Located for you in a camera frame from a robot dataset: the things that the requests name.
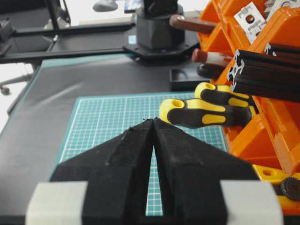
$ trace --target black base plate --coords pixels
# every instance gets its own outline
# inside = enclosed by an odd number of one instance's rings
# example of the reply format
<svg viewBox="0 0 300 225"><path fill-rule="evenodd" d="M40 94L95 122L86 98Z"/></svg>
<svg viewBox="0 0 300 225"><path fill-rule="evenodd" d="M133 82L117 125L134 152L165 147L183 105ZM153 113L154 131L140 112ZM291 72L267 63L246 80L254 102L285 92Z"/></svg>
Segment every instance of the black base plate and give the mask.
<svg viewBox="0 0 300 225"><path fill-rule="evenodd" d="M195 68L171 69L171 90L195 90L201 82L210 82L209 78L202 77L196 73Z"/></svg>
<svg viewBox="0 0 300 225"><path fill-rule="evenodd" d="M126 44L123 46L123 48L145 59L179 56L188 53L189 51L192 52L193 49L199 47L199 41L196 32L187 30L185 32L185 41L173 49L149 49L138 44L136 38L136 27L133 27L125 32L124 37Z"/></svg>

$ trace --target screw hole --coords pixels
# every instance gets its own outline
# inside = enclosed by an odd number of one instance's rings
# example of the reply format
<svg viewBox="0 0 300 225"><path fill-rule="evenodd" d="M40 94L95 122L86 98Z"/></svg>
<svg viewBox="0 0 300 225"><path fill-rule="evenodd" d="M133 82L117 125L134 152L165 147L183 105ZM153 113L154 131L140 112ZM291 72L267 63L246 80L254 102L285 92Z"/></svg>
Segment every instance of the screw hole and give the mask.
<svg viewBox="0 0 300 225"><path fill-rule="evenodd" d="M270 171L270 170L264 170L263 174L266 175L266 176L271 176L272 175L272 171Z"/></svg>
<svg viewBox="0 0 300 225"><path fill-rule="evenodd" d="M247 17L246 17L246 21L247 21L247 23L253 23L254 22L254 16L252 16L252 15L248 15Z"/></svg>

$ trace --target brown handle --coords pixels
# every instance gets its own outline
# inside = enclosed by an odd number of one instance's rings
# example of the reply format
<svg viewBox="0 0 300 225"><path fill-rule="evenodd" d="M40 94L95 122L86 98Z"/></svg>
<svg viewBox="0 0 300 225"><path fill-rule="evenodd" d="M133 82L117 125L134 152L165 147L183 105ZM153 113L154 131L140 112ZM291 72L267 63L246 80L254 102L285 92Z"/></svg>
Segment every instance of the brown handle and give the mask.
<svg viewBox="0 0 300 225"><path fill-rule="evenodd" d="M210 34L217 23L185 17L183 15L172 15L170 18L170 25L179 30L191 30L203 34Z"/></svg>

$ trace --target white plastic block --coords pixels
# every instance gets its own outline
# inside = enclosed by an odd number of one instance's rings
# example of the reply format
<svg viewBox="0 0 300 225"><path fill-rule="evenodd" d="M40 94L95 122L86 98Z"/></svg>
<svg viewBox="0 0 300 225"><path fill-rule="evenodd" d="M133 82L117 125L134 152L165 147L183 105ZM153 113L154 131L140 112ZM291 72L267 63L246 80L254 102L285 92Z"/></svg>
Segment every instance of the white plastic block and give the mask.
<svg viewBox="0 0 300 225"><path fill-rule="evenodd" d="M87 181L39 183L26 212L26 225L81 225Z"/></svg>
<svg viewBox="0 0 300 225"><path fill-rule="evenodd" d="M283 213L272 185L258 180L221 180L227 225L283 225Z"/></svg>

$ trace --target chair wheel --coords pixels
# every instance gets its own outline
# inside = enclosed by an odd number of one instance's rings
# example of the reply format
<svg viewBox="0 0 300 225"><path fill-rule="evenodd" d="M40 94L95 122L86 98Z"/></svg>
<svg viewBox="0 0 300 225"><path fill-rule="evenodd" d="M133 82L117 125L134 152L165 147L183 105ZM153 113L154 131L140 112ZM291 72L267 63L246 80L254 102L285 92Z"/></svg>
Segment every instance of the chair wheel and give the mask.
<svg viewBox="0 0 300 225"><path fill-rule="evenodd" d="M9 91L9 88L6 88L6 87L0 87L1 89L1 93L3 95L9 95L10 94L10 91Z"/></svg>

